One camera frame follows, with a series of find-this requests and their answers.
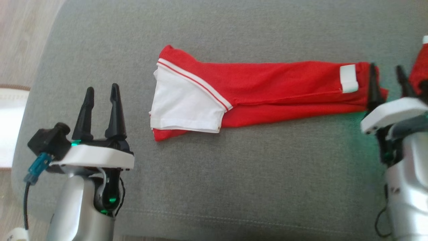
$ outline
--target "folded shirt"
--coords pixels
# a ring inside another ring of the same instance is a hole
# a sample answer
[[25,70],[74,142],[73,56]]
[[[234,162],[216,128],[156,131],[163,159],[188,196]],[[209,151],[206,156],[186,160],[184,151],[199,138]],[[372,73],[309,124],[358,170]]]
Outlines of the folded shirt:
[[203,63],[168,45],[157,66],[150,111],[156,141],[366,109],[367,62]]

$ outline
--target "white sleeve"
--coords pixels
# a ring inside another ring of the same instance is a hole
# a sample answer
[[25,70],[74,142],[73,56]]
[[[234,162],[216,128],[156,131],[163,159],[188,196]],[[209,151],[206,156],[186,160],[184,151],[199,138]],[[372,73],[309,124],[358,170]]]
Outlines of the white sleeve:
[[218,133],[227,111],[201,88],[178,73],[158,65],[150,127]]

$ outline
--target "blue cable connector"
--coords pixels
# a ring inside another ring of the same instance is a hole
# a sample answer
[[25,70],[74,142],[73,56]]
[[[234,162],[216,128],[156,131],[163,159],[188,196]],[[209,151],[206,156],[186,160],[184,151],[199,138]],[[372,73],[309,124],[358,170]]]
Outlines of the blue cable connector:
[[40,174],[48,168],[52,162],[52,158],[46,152],[40,153],[36,160],[31,164],[28,169],[28,174],[25,176],[24,181],[29,182],[31,186],[34,186],[39,180]]

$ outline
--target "robotic arm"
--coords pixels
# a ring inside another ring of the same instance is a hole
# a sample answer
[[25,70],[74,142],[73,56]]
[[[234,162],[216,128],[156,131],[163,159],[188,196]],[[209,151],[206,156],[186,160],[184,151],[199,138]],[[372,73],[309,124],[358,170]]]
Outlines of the robotic arm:
[[[113,240],[114,221],[125,197],[120,174],[134,168],[134,154],[126,142],[125,121],[117,84],[112,85],[110,101],[110,123],[104,139],[94,139],[91,134],[94,89],[89,87],[72,135],[73,142],[67,140],[70,128],[63,123],[57,123],[52,129],[38,130],[28,142],[28,147],[38,158],[25,177],[26,230],[28,188],[37,182],[38,176],[46,169],[48,172],[69,176],[57,200],[46,240]],[[29,240],[28,233],[25,236],[22,231],[23,229],[12,231],[7,240],[21,240],[18,239],[20,237],[24,237],[22,240]]]
[[370,72],[368,112],[361,130],[376,136],[379,159],[387,166],[385,197],[393,237],[428,240],[428,92],[421,88],[417,96],[397,66],[402,98],[385,103],[373,64]]

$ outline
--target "sofa cushion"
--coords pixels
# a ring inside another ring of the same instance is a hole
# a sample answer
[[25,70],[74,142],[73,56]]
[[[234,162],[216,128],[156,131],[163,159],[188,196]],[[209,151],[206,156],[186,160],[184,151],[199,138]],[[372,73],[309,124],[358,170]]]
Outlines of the sofa cushion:
[[[196,240],[372,240],[383,170],[362,113],[188,133],[156,143],[149,125],[158,54],[168,44],[205,62],[374,61],[399,96],[393,67],[410,71],[428,2],[401,0],[69,0],[53,25],[30,92],[13,188],[35,159],[26,143],[56,122],[74,127],[88,86],[92,133],[108,126],[120,85],[134,170],[124,172],[117,234]],[[50,220],[65,175],[44,173],[30,213]]]

